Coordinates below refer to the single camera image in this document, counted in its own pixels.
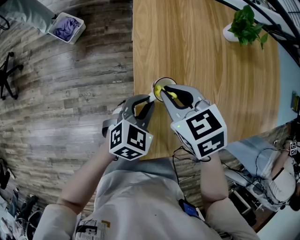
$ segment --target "office chair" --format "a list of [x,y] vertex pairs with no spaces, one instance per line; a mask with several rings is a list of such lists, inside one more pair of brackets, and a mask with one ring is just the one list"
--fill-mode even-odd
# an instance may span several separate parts
[[8,70],[8,59],[9,57],[13,57],[15,54],[13,52],[9,52],[7,57],[6,57],[6,61],[3,63],[3,65],[0,67],[0,98],[2,100],[5,100],[5,96],[3,96],[3,89],[4,86],[6,87],[7,91],[9,92],[10,96],[12,98],[14,98],[15,100],[18,99],[18,95],[15,94],[13,95],[13,93],[11,92],[11,89],[9,87],[8,84],[8,76],[11,75],[14,71],[16,71],[16,69],[18,68],[19,70],[23,69],[23,65],[17,65],[15,67],[13,67],[11,70]]

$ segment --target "wooden table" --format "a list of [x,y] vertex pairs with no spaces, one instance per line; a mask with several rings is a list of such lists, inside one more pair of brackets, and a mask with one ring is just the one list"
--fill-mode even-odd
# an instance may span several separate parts
[[[228,142],[275,127],[280,70],[277,42],[269,36],[241,47],[223,37],[234,11],[214,0],[134,0],[135,94],[148,94],[160,77],[197,88],[215,103]],[[180,146],[164,105],[155,101],[148,130],[154,135],[144,159],[169,157]]]

